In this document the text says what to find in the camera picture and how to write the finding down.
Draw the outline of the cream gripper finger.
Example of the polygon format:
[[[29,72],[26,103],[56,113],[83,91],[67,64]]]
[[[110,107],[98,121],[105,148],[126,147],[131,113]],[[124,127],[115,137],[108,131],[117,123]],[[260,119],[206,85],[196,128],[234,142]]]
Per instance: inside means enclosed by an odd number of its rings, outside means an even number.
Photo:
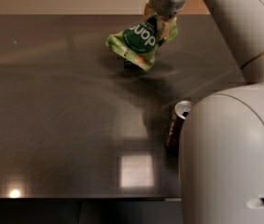
[[[172,41],[177,36],[176,17],[157,17],[157,41]]]
[[[149,3],[146,3],[143,14],[143,20],[147,21],[151,17],[154,17],[156,14],[157,12],[153,9],[153,7]]]

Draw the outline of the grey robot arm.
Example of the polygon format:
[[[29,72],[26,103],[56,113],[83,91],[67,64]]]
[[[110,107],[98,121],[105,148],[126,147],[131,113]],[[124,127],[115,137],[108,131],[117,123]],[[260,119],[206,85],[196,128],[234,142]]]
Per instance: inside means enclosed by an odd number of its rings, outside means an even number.
[[[165,17],[186,0],[148,0]],[[201,99],[183,124],[183,224],[264,224],[264,0],[203,0],[245,85]]]

